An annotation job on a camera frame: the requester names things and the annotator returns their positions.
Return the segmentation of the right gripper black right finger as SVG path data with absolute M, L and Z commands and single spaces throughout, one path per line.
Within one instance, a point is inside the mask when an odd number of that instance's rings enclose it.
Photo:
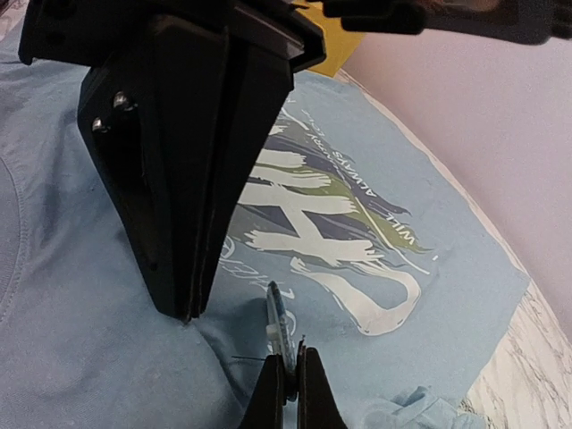
M 297 355 L 299 429 L 347 429 L 332 394 L 318 350 L 299 344 Z

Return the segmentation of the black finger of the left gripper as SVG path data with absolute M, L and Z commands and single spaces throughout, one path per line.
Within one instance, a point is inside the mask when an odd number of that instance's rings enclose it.
M 156 309 L 189 320 L 226 30 L 160 15 L 84 79 L 80 132 Z
M 230 220 L 286 96 L 293 88 L 288 60 L 232 37 L 219 104 L 191 316 L 206 309 Z

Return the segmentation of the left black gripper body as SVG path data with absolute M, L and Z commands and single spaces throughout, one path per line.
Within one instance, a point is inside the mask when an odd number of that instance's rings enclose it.
M 160 15 L 282 51 L 294 72 L 326 57 L 322 30 L 291 1 L 30 1 L 19 57 L 100 66 Z

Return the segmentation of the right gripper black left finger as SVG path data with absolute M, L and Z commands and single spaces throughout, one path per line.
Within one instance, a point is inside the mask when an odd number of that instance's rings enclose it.
M 265 359 L 239 429 L 282 429 L 286 403 L 282 357 Z

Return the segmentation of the portrait brooch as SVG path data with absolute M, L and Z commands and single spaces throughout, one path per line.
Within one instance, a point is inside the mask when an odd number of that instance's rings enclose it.
M 270 341 L 274 355 L 282 357 L 285 372 L 285 397 L 287 401 L 295 402 L 298 397 L 297 360 L 286 306 L 278 285 L 271 281 L 266 290 L 267 325 L 266 336 Z

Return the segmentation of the light blue printed t-shirt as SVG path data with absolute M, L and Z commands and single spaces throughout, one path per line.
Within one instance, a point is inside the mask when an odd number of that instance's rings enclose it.
M 475 427 L 453 409 L 529 281 L 466 199 L 348 84 L 304 72 L 223 243 L 206 312 L 154 308 L 80 137 L 85 69 L 1 43 L 1 425 L 233 428 L 265 290 L 353 428 Z

